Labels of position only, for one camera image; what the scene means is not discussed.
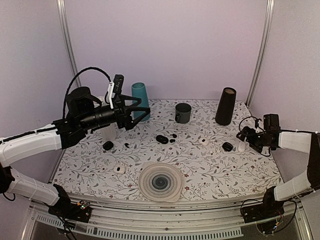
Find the white oval earbud case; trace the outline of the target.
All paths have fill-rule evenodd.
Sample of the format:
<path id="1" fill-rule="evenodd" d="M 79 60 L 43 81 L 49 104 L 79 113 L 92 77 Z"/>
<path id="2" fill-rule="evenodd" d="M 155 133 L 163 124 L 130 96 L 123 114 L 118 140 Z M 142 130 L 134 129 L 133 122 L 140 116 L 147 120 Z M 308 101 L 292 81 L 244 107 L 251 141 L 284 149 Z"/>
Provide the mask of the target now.
<path id="1" fill-rule="evenodd" d="M 246 150 L 246 143 L 245 142 L 239 142 L 237 146 L 237 150 L 240 153 L 243 153 Z"/>

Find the black gold-trimmed earbud case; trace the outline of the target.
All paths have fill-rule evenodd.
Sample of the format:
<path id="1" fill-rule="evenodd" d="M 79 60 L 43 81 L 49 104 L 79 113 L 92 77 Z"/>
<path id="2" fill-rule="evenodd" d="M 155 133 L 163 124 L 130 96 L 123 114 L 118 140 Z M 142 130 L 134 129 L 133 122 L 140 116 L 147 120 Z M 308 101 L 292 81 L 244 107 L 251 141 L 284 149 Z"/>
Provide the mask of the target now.
<path id="1" fill-rule="evenodd" d="M 233 146 L 231 143 L 229 143 L 229 142 L 224 142 L 224 143 L 222 144 L 222 148 L 223 148 L 223 150 L 224 150 L 225 152 L 231 152 L 231 151 L 233 150 L 234 146 Z"/>

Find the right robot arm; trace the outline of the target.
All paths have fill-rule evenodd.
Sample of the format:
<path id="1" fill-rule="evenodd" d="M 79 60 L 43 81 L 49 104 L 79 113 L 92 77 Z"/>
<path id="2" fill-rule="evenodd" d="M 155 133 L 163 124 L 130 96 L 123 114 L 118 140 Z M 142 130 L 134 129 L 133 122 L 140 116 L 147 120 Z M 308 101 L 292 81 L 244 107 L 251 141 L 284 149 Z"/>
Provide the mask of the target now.
<path id="1" fill-rule="evenodd" d="M 284 204 L 320 189 L 320 133 L 319 131 L 289 130 L 280 126 L 278 114 L 265 114 L 254 119 L 254 127 L 239 125 L 236 137 L 257 153 L 281 150 L 282 164 L 298 164 L 296 174 L 277 186 L 268 188 L 261 202 L 242 206 L 240 214 L 245 223 L 278 217 L 284 214 Z"/>

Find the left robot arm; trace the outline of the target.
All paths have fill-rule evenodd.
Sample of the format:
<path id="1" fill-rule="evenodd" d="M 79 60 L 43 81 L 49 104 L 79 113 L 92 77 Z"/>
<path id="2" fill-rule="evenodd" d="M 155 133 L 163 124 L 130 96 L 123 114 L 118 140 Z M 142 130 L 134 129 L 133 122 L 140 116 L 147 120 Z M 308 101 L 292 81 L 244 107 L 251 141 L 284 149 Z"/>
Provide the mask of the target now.
<path id="1" fill-rule="evenodd" d="M 53 150 L 77 145 L 88 133 L 116 123 L 118 128 L 133 129 L 150 112 L 141 99 L 118 91 L 103 105 L 87 86 L 78 87 L 65 98 L 68 113 L 43 128 L 0 140 L 0 192 L 12 193 L 42 202 L 48 212 L 61 219 L 88 223 L 92 208 L 86 201 L 72 203 L 58 184 L 47 184 L 12 168 L 12 163 Z"/>

